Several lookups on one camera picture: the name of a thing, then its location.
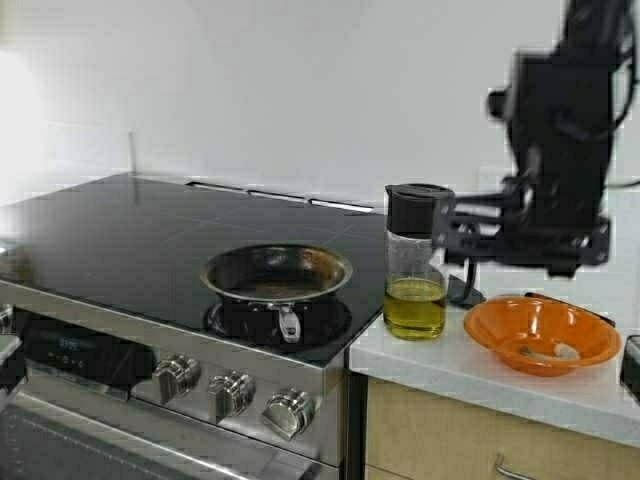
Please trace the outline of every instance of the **wooden cabinet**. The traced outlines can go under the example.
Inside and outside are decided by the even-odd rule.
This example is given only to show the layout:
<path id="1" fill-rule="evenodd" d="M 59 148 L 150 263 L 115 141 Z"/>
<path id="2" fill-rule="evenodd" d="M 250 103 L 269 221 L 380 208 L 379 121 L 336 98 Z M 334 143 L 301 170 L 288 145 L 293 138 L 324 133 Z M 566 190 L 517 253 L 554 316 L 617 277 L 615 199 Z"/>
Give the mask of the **wooden cabinet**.
<path id="1" fill-rule="evenodd" d="M 372 480 L 640 479 L 640 450 L 377 380 L 369 382 Z"/>

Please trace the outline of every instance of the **yellow oil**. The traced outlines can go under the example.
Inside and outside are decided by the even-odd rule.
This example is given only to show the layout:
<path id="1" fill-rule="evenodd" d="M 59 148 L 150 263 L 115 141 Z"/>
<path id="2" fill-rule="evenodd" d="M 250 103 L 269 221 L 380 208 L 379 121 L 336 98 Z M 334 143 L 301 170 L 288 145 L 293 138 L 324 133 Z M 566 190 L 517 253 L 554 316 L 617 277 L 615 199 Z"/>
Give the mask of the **yellow oil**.
<path id="1" fill-rule="evenodd" d="M 394 280 L 387 285 L 384 320 L 391 333 L 398 338 L 438 338 L 444 329 L 445 296 L 444 287 L 430 280 Z"/>

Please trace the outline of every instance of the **orange bowl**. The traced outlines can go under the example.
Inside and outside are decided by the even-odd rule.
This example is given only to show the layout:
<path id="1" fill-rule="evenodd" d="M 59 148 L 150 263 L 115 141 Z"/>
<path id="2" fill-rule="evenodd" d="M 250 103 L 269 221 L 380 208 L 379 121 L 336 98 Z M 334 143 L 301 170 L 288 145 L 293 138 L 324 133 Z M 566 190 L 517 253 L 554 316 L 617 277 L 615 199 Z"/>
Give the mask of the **orange bowl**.
<path id="1" fill-rule="evenodd" d="M 467 314 L 464 328 L 511 368 L 541 377 L 606 362 L 622 347 L 618 332 L 599 317 L 550 299 L 489 300 Z M 559 345 L 571 347 L 579 358 L 556 357 Z"/>

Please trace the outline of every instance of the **oven handle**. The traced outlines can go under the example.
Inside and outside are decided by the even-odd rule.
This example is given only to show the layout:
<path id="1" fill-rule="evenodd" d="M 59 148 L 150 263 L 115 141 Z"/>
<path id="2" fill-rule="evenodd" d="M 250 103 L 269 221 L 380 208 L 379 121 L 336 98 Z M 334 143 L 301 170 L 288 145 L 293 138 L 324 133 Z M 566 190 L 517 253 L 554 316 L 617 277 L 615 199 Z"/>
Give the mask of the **oven handle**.
<path id="1" fill-rule="evenodd" d="M 198 459 L 164 445 L 145 440 L 111 425 L 74 413 L 57 405 L 52 405 L 24 392 L 19 393 L 13 403 L 19 408 L 30 411 L 54 423 L 70 427 L 96 440 L 153 460 L 174 470 L 179 470 L 181 473 L 194 478 L 202 480 L 267 480 L 248 476 L 223 465 Z"/>

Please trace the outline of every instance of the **black bottle cap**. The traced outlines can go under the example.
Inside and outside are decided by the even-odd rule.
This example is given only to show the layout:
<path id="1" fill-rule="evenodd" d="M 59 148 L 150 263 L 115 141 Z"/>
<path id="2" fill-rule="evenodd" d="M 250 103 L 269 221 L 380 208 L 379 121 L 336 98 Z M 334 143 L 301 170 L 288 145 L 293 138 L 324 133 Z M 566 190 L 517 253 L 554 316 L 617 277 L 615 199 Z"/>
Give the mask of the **black bottle cap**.
<path id="1" fill-rule="evenodd" d="M 438 185 L 409 183 L 388 185 L 389 209 L 387 229 L 396 235 L 431 238 L 433 212 L 440 199 L 454 195 Z"/>

